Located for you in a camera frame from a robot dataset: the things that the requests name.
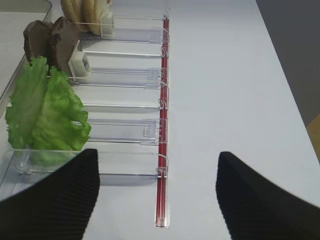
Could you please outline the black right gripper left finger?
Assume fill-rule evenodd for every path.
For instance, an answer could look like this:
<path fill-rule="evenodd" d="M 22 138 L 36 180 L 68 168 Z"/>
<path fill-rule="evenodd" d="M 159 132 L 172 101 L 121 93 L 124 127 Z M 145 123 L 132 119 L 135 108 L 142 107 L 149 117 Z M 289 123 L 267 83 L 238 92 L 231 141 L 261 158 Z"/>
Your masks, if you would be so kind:
<path fill-rule="evenodd" d="M 85 149 L 0 202 L 2 240 L 81 240 L 100 190 L 98 151 Z"/>

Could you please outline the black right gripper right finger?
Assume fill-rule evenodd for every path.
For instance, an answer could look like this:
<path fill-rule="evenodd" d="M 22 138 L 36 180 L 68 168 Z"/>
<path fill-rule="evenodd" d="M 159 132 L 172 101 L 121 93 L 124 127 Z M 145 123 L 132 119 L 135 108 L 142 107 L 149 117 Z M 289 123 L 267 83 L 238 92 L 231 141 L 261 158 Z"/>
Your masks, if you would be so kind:
<path fill-rule="evenodd" d="M 233 240 L 318 240 L 320 208 L 274 184 L 229 151 L 219 154 L 215 192 Z"/>

